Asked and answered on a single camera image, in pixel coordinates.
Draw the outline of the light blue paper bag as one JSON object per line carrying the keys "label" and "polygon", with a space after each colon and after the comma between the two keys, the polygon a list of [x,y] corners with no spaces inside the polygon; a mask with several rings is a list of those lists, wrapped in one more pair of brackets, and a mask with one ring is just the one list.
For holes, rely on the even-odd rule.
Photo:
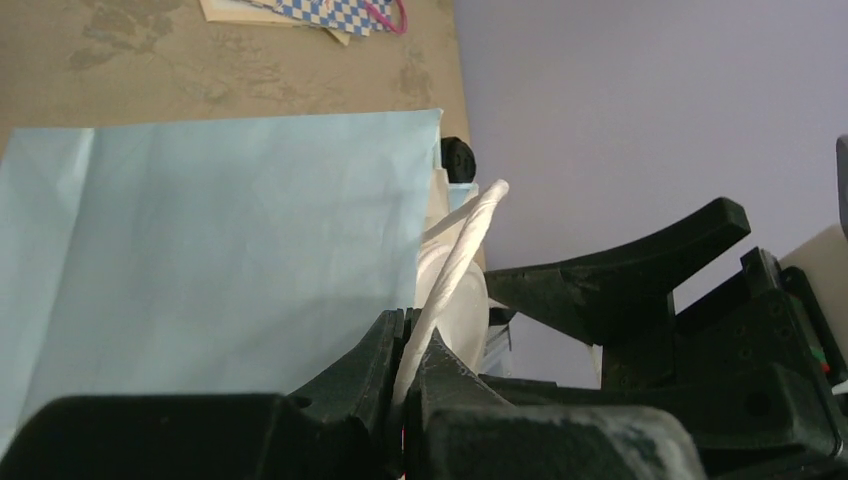
{"label": "light blue paper bag", "polygon": [[290,393],[454,292],[509,186],[427,223],[438,109],[17,128],[1,159],[1,450],[49,402]]}

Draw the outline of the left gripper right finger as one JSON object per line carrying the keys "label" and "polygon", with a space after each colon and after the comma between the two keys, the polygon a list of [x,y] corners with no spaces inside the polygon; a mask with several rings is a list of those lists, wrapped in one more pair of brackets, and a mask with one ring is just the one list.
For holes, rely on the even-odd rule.
{"label": "left gripper right finger", "polygon": [[433,334],[406,400],[409,479],[703,479],[691,436],[643,406],[509,403]]}

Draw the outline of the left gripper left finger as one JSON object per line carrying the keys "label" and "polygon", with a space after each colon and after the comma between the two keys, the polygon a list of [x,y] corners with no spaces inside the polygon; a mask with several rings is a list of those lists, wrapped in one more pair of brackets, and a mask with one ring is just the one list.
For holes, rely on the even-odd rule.
{"label": "left gripper left finger", "polygon": [[383,312],[289,395],[89,395],[49,402],[5,479],[388,479],[384,444],[405,314]]}

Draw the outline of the white cup lid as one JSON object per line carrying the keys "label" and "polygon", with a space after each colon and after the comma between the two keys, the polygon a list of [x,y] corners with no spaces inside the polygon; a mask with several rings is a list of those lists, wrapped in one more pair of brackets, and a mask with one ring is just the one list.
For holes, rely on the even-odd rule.
{"label": "white cup lid", "polygon": [[[423,308],[441,272],[451,245],[425,244],[418,255],[415,308]],[[481,371],[489,328],[489,295],[483,270],[472,260],[436,321],[445,345],[477,374]]]}

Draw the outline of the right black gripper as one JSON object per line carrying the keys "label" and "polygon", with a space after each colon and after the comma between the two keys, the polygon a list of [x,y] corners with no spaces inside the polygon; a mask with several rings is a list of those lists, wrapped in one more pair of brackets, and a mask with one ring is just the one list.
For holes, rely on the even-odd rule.
{"label": "right black gripper", "polygon": [[[668,322],[674,289],[750,232],[745,209],[719,197],[630,243],[484,277],[506,309],[586,344],[613,345]],[[846,372],[803,272],[754,248],[670,331],[606,350],[600,388],[487,383],[517,405],[665,411],[691,435],[712,479],[843,479],[847,417],[830,380]]]}

